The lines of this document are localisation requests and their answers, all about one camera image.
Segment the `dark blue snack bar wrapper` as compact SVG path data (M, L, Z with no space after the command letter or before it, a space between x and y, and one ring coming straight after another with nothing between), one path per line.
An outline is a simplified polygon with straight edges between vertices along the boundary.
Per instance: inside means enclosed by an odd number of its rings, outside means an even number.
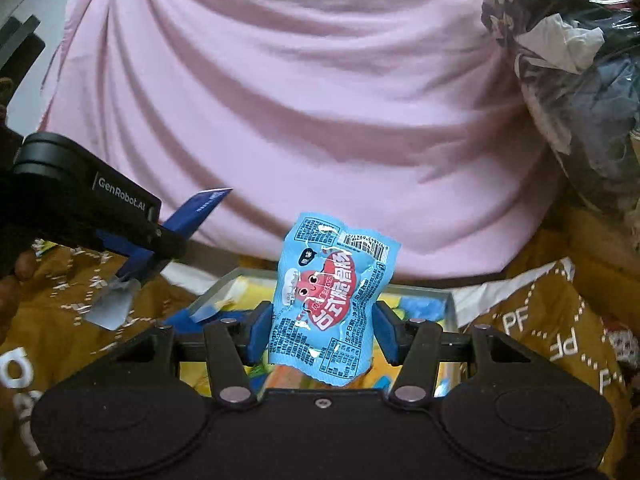
M114 332L127 321L139 292L172 260L180 259L186 244L232 188L213 188L188 198L159 228L152 248L137 246L125 263L94 297L84 320Z

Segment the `light blue snack packet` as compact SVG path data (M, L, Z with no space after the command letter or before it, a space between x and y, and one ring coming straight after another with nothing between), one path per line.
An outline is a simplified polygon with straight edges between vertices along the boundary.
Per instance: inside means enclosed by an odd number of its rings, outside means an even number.
M333 387L370 367L372 309L393 277L401 244L303 212L278 263L268 358Z

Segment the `grey tray with drawing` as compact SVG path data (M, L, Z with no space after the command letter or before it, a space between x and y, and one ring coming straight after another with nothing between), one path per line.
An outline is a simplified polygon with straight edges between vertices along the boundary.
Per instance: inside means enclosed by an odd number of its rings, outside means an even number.
M397 378L416 321L456 330L442 290L387 286L376 264L366 272L332 262L283 273L239 268L190 307L171 315L179 334L200 334L230 320L250 386L293 389L388 389Z

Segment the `brown printed cloth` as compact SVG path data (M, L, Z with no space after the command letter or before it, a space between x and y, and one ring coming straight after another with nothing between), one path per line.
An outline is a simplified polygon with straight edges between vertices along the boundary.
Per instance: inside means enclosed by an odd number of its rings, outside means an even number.
M460 289L456 305L600 389L616 417L603 471L614 479L639 474L639 263L623 262L608 235L598 247L586 232L602 232L582 209L562 213L562 226L544 226L509 264L506 279ZM1 474L37 479L44 466L30 433L37 396L152 323L186 308L213 285L199 270L172 264L145 285L127 322L108 332L82 318L115 273L120 258L49 247L37 271L16 294L12 320L1 324L9 360L1 383Z

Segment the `pink bed sheet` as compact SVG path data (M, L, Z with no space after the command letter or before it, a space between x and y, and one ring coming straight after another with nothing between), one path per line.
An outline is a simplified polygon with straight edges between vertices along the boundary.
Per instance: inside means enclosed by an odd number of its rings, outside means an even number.
M400 244L396 272L501 271L561 171L477 0L70 0L41 128L274 260L304 211Z

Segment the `plastic bag of clothes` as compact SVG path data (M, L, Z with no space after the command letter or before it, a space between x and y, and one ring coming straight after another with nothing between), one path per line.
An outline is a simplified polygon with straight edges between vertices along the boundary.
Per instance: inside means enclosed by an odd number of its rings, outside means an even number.
M639 241L639 0L484 0L567 180Z

